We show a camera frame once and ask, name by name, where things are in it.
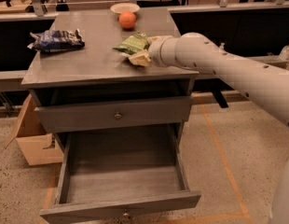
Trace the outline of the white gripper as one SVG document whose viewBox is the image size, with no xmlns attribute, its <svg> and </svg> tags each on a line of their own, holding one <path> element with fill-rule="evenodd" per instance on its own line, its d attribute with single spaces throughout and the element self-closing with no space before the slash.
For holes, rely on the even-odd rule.
<svg viewBox="0 0 289 224">
<path fill-rule="evenodd" d="M 148 67 L 151 61 L 158 67 L 175 66 L 175 45 L 177 39 L 170 36 L 149 36 L 147 42 L 150 45 L 149 50 L 140 50 L 129 57 L 133 65 Z"/>
</svg>

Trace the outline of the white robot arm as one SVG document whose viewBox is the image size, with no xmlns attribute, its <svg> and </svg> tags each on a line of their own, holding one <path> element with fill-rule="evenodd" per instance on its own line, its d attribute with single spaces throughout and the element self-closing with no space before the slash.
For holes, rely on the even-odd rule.
<svg viewBox="0 0 289 224">
<path fill-rule="evenodd" d="M 157 36 L 148 49 L 129 60 L 134 65 L 212 73 L 289 128 L 289 71 L 285 69 L 229 53 L 198 33 Z M 289 161 L 276 188 L 268 224 L 289 224 Z"/>
</svg>

